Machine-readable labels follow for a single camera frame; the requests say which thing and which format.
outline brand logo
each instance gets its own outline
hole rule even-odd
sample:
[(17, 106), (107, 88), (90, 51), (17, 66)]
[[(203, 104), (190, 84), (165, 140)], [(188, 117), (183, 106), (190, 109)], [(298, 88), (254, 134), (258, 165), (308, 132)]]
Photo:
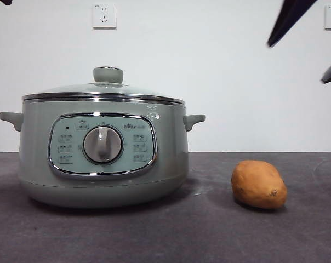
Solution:
[(137, 126), (130, 123), (124, 124), (124, 129), (135, 129)]

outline control dial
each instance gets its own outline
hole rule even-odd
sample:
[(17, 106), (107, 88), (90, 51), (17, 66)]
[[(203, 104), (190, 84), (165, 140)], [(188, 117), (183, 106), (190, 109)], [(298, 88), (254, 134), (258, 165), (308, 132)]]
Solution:
[(113, 128), (100, 126), (88, 132), (83, 146), (86, 155), (92, 161), (108, 163), (119, 155), (122, 149), (122, 139)]

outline slow cooker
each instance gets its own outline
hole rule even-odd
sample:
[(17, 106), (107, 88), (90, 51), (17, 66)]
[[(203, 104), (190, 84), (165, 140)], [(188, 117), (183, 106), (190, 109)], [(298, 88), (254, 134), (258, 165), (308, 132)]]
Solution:
[(20, 134), (19, 180), (38, 201), (74, 208), (147, 202), (181, 186), (187, 135), (204, 115), (182, 100), (121, 84), (123, 71), (94, 69), (95, 83), (22, 97), (0, 119)]

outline control panel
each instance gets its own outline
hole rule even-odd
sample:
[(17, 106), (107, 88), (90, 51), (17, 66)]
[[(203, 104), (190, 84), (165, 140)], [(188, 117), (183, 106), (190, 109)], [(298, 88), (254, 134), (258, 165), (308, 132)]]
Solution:
[(121, 174), (150, 165), (156, 148), (152, 123), (143, 116), (79, 113), (54, 123), (48, 158), (63, 173)]

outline mint green pot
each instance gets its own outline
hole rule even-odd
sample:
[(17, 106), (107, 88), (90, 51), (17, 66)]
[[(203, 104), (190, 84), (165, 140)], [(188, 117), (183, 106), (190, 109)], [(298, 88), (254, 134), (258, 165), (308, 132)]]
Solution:
[(184, 102), (122, 85), (123, 71), (94, 70), (95, 83), (23, 97), (0, 119), (21, 131), (19, 180), (38, 201), (118, 207), (165, 196), (189, 171), (187, 132), (204, 115)]

